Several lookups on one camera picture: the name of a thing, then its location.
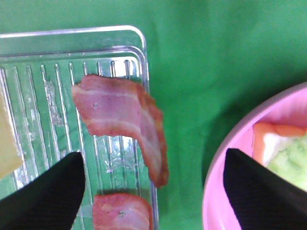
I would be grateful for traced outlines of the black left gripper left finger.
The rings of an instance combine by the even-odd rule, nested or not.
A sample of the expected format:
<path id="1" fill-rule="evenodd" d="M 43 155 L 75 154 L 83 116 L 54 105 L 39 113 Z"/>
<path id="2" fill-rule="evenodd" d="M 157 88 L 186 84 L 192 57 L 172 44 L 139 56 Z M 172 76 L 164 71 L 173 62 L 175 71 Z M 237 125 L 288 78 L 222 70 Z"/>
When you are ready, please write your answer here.
<path id="1" fill-rule="evenodd" d="M 85 190 L 84 162 L 71 152 L 0 201 L 2 230 L 70 230 Z"/>

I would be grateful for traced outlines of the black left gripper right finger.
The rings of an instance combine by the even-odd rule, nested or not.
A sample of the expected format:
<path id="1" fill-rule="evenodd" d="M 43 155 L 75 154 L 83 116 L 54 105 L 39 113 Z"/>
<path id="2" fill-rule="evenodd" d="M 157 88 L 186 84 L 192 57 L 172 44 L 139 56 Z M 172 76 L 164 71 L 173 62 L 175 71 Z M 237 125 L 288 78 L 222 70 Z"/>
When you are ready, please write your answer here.
<path id="1" fill-rule="evenodd" d="M 226 151 L 223 185 L 241 229 L 307 228 L 307 193 L 239 149 Z"/>

